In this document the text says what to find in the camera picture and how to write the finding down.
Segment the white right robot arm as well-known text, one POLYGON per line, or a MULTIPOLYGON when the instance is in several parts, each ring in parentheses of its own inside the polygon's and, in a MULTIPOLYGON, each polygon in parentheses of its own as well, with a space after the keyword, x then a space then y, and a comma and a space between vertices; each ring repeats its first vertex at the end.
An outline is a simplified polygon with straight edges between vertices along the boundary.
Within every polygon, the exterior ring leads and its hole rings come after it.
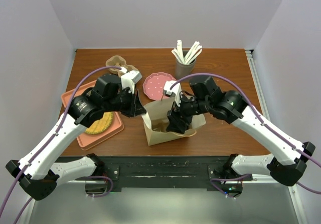
POLYGON ((168 132, 185 133, 193 117, 209 113, 218 120, 231 124, 255 139, 270 153, 268 155, 230 155, 217 170, 217 175, 235 180, 246 174, 271 176, 285 186, 293 186, 303 176, 307 161, 315 146, 300 142, 266 119, 240 92, 222 91, 211 76, 194 74, 189 80, 192 94, 182 91, 177 81, 166 81, 163 94, 173 97, 167 113, 168 132))

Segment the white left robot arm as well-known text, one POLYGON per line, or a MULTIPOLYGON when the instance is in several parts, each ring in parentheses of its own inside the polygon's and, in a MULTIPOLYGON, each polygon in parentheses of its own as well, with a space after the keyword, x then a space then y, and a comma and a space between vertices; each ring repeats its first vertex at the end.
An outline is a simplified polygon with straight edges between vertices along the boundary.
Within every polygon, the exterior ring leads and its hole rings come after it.
POLYGON ((121 77, 105 74, 81 95, 72 95, 53 129, 25 157, 10 160, 6 169, 35 200, 46 198, 56 187, 74 179, 100 179, 105 164, 95 154, 66 163, 58 163, 57 159, 105 113, 120 112, 128 118, 145 114, 136 89, 141 78, 138 71, 130 71, 121 77))

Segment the beige paper takeout bag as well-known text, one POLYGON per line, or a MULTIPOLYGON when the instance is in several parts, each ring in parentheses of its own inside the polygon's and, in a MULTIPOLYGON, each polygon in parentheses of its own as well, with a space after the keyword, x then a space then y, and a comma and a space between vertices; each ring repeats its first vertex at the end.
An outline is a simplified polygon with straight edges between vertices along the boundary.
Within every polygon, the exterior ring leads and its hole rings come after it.
POLYGON ((167 98, 144 105, 146 114, 141 117, 149 146, 194 136, 197 133, 197 129, 206 124, 203 114, 193 116, 187 130, 180 133, 179 129, 175 128, 167 117, 167 113, 171 110, 174 102, 173 99, 167 98))

